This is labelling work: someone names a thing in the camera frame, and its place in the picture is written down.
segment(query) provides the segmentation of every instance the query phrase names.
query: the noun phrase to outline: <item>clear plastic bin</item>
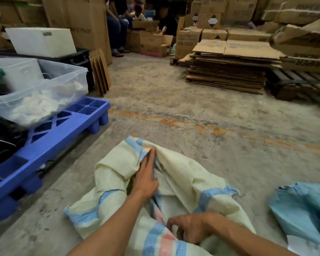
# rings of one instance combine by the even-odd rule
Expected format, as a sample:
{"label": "clear plastic bin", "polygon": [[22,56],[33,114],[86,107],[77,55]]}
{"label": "clear plastic bin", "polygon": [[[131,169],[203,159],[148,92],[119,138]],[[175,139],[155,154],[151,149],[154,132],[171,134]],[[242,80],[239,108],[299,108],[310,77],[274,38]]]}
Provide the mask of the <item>clear plastic bin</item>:
{"label": "clear plastic bin", "polygon": [[45,79],[37,80],[30,88],[0,96],[0,116],[28,128],[37,126],[88,93],[87,68],[37,61]]}

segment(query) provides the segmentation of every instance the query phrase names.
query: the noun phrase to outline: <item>left hand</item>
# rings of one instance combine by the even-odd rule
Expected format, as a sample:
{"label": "left hand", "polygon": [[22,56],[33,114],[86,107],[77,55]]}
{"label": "left hand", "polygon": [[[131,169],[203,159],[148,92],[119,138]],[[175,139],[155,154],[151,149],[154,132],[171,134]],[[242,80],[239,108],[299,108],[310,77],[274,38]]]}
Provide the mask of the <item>left hand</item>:
{"label": "left hand", "polygon": [[159,187],[158,179],[153,178],[154,157],[155,149],[151,148],[147,156],[143,159],[134,179],[131,195],[135,194],[136,196],[140,196],[142,203],[147,202]]}

